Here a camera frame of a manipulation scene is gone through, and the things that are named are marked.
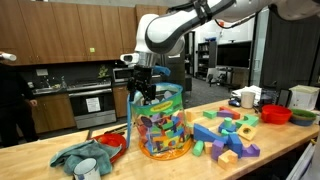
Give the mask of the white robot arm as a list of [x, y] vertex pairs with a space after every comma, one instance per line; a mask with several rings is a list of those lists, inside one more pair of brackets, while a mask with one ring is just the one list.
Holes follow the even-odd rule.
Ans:
[[319, 0], [191, 0], [169, 8], [164, 15], [143, 15], [132, 54], [134, 75], [127, 85], [130, 100], [133, 100], [136, 91], [146, 101], [155, 98], [156, 86], [151, 83], [154, 54], [180, 54], [184, 49], [184, 35], [189, 31], [216, 19], [237, 26], [266, 6], [273, 6], [284, 20], [299, 20], [320, 13]]

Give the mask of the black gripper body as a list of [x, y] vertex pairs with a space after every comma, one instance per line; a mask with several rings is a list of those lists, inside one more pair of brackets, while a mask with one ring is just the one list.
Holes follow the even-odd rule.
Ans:
[[130, 92], [129, 99], [133, 100], [135, 92], [142, 93], [145, 100], [153, 100], [156, 94], [156, 85], [151, 83], [152, 69], [147, 66], [136, 65], [133, 76], [129, 78], [127, 89]]

